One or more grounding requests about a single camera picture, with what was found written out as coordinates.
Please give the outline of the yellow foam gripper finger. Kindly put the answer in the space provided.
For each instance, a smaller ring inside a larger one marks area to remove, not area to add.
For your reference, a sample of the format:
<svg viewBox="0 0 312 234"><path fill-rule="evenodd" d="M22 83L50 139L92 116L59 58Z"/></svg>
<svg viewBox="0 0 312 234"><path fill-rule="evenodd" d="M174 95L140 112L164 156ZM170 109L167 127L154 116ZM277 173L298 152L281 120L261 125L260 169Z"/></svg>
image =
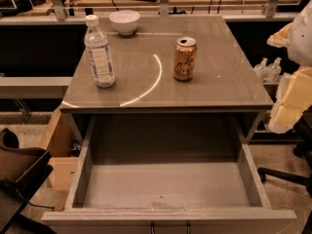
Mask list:
<svg viewBox="0 0 312 234"><path fill-rule="evenodd" d="M290 34L290 29L292 27L292 23L288 23L285 25L283 28L281 28L279 31L271 35L267 39L267 44L276 47L276 48L287 48L289 45L289 34Z"/></svg>
<svg viewBox="0 0 312 234"><path fill-rule="evenodd" d="M276 102L270 113L268 128L276 134L292 129L312 105L312 67L300 67L294 74L280 79Z"/></svg>

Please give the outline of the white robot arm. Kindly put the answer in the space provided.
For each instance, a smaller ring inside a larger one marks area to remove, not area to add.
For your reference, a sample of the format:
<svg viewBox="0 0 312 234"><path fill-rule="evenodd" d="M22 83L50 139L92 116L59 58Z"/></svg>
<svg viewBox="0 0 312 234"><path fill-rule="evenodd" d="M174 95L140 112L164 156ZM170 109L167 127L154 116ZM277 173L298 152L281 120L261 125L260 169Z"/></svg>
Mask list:
<svg viewBox="0 0 312 234"><path fill-rule="evenodd" d="M269 130L284 134L312 105L312 1L293 22L270 36L267 43L274 47L286 47L288 58L299 65L293 75L282 76L270 113Z"/></svg>

